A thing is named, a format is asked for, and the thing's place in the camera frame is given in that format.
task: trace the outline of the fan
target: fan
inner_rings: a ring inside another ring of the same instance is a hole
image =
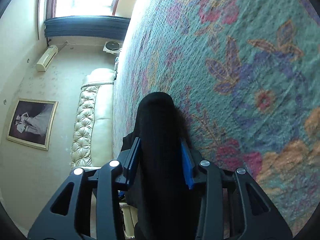
[[[115,41],[107,41],[103,47],[103,51],[111,54],[119,54],[122,44],[119,44]]]

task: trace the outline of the metal bolt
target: metal bolt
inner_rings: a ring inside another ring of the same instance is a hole
[[[110,165],[111,167],[116,167],[116,166],[118,166],[119,164],[120,164],[120,162],[117,161],[117,160],[113,160],[113,161],[109,162],[109,165]]]
[[[244,168],[238,168],[237,172],[241,175],[245,174],[245,169]]]
[[[201,166],[204,166],[204,167],[207,167],[207,166],[210,165],[210,162],[207,161],[207,160],[203,160],[203,161],[200,161],[200,165],[201,165]]]
[[[73,173],[74,173],[75,175],[80,175],[80,174],[82,174],[82,172],[83,172],[83,169],[81,169],[81,168],[76,168],[76,169],[73,171]]]

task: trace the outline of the black cloth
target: black cloth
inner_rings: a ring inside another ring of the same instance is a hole
[[[138,209],[137,240],[194,239],[197,198],[185,184],[177,111],[166,93],[147,95],[140,102],[134,130],[123,138],[122,151],[141,139],[137,175],[125,194]]]

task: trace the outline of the gold picture frame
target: gold picture frame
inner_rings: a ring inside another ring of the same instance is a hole
[[[58,101],[19,98],[10,121],[7,139],[48,150]]]

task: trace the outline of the blue gripper pad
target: blue gripper pad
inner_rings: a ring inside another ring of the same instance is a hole
[[[184,180],[188,185],[189,189],[193,189],[193,186],[195,183],[192,176],[192,165],[187,153],[187,149],[185,148],[183,143],[181,143],[181,152],[182,152],[182,168],[183,168]]]

